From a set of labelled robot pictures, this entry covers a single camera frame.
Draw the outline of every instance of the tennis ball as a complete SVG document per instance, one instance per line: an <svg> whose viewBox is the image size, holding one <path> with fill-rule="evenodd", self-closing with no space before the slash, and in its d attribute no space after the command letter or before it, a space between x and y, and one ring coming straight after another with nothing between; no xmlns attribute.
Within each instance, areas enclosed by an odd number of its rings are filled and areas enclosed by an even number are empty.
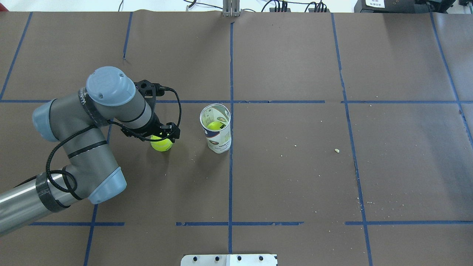
<svg viewBox="0 0 473 266"><path fill-rule="evenodd" d="M155 135L151 136L152 140L160 140L160 137ZM151 147L157 151L167 151L173 146L173 143L169 139L162 140L160 142L151 142Z"/></svg>
<svg viewBox="0 0 473 266"><path fill-rule="evenodd" d="M222 123L220 121L214 121L214 122L208 124L207 128L210 129L210 130L218 131L220 129L225 128L226 126L227 125L225 125L224 123Z"/></svg>

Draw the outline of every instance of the metal bracket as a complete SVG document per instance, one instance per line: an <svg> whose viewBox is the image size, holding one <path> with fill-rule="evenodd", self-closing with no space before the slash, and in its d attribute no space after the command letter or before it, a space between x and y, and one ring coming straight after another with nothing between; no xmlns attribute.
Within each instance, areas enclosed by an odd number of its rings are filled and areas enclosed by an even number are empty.
<svg viewBox="0 0 473 266"><path fill-rule="evenodd" d="M224 17L239 17L240 13L240 0L223 0Z"/></svg>
<svg viewBox="0 0 473 266"><path fill-rule="evenodd" d="M308 11L309 11L309 13L314 13L315 9L309 9ZM327 10L324 9L323 11L320 11L319 13L322 13L322 12L330 13L330 9L327 9Z"/></svg>
<svg viewBox="0 0 473 266"><path fill-rule="evenodd" d="M185 255L181 266L277 266L275 254Z"/></svg>

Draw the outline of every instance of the tennis ball can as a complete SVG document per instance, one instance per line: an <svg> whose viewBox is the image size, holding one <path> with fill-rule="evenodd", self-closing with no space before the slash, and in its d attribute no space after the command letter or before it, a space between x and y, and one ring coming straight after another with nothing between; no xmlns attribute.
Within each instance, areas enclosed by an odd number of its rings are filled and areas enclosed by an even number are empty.
<svg viewBox="0 0 473 266"><path fill-rule="evenodd" d="M230 112L221 104L211 104L201 112L201 125L207 145L215 153L223 153L230 149L232 144L231 119Z"/></svg>

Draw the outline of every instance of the robotic arm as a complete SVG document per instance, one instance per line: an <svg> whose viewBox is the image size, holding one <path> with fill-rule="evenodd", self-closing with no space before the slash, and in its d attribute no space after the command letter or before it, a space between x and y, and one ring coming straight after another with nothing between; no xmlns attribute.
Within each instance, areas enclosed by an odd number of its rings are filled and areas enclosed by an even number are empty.
<svg viewBox="0 0 473 266"><path fill-rule="evenodd" d="M156 96L168 87L143 80L133 83L120 69L102 67L87 79L78 94L52 100L33 112L33 124L43 138L61 140L46 163L46 171L0 195L0 236L88 198L106 201L126 188L126 181L101 130L117 124L127 136L142 141L156 135L172 142L179 122L163 125L154 113ZM64 147L70 164L50 170L56 150Z"/></svg>

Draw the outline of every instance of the cable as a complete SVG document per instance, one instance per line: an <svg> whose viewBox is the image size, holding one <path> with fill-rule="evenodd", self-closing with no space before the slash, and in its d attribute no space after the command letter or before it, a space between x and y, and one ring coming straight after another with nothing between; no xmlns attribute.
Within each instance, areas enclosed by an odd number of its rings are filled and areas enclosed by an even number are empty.
<svg viewBox="0 0 473 266"><path fill-rule="evenodd" d="M304 10L304 13L307 12L307 10L309 9L309 6L312 5L312 4L315 5L314 10L317 8L317 3L315 3L315 2L310 2L310 3L307 5L306 10Z"/></svg>
<svg viewBox="0 0 473 266"><path fill-rule="evenodd" d="M62 192L65 192L65 193L71 193L71 192L74 192L76 189L77 189L77 180L76 178L71 174L69 173L68 171L65 171L65 170L52 170L51 171L51 161L53 160L53 157L54 157L54 154L57 152L57 150L59 150L59 148L61 146L63 146L64 144L66 144L68 141L72 140L73 138L79 136L80 134L82 133L85 133L93 128L97 128L97 126L95 125L91 125L91 126L88 126L82 130L79 130L77 131L76 133L74 133L73 135L69 136L68 138L66 138L65 140L61 141L56 147L54 147L54 149L51 151L51 153L49 154L49 157L48 157L48 160L46 161L46 177L48 178L49 182L51 182L51 184L61 190ZM66 177L70 177L70 179L72 180L72 182L74 183L74 186L71 188L71 189L67 189L67 188L64 188L62 186L60 186L58 183L56 183L56 181L54 181L53 177L51 176L51 174L62 174L62 175L65 175Z"/></svg>
<svg viewBox="0 0 473 266"><path fill-rule="evenodd" d="M327 12L327 6L322 2L322 0L320 0L320 2L316 5L314 12L317 12L317 13Z"/></svg>
<svg viewBox="0 0 473 266"><path fill-rule="evenodd" d="M147 141L147 142L160 142L160 141L163 141L165 139L169 139L170 136L172 136L176 130L179 128L179 125L181 124L181 116L182 116L182 107L181 107L181 100L179 99L179 95L177 94L177 92L172 89L172 88L169 88L169 87L164 87L166 88L165 90L166 91L172 91L175 96L176 96L176 99L177 99L177 104L179 105L179 119L177 120L177 125L175 127L175 129L173 131L171 131L167 136L165 136L164 138L161 138L161 139L157 139L157 140L152 140L152 139L147 139L145 137L142 137L138 134L136 134L135 132L133 132L131 129L129 129L128 127L124 126L123 124L120 124L120 123L117 123L117 122L114 122L114 121L111 121L111 120L108 120L107 122L109 124L114 124L114 125L117 125L119 127L121 127L124 131L126 131L127 133L129 133L130 135L132 135L133 137L141 140L141 141Z"/></svg>
<svg viewBox="0 0 473 266"><path fill-rule="evenodd" d="M188 0L183 0L184 2L188 2L188 3L194 3L195 1L188 1ZM218 6L214 6L214 5L209 5L209 4L205 4L205 3L195 3L197 5L204 5L204 6L208 6L208 7L213 7L213 8L217 8L217 9L223 9L221 7L218 7Z"/></svg>
<svg viewBox="0 0 473 266"><path fill-rule="evenodd" d="M273 1L274 1L274 11L276 11L276 3L278 3L278 4L279 4L279 1L276 1L276 0L270 0L270 1L267 1L267 2L266 2L266 4L263 6L263 9L261 9L261 12L263 12L263 11L264 11L264 9L266 8L266 6L267 6L269 3L273 2Z"/></svg>
<svg viewBox="0 0 473 266"><path fill-rule="evenodd" d="M196 3L196 2L197 2L197 0L194 0L194 1L192 2L192 4L190 4L190 5L189 5L187 8L191 8L191 7L193 7L193 6L195 5L195 3Z"/></svg>
<svg viewBox="0 0 473 266"><path fill-rule="evenodd" d="M120 8L122 7L122 4L123 4L124 1L125 1L125 0L122 0L122 2L120 3L120 5L118 6L118 12L120 12Z"/></svg>
<svg viewBox="0 0 473 266"><path fill-rule="evenodd" d="M291 4L301 4L301 5L309 4L309 3L299 3L299 2L288 2L288 3L291 3Z"/></svg>

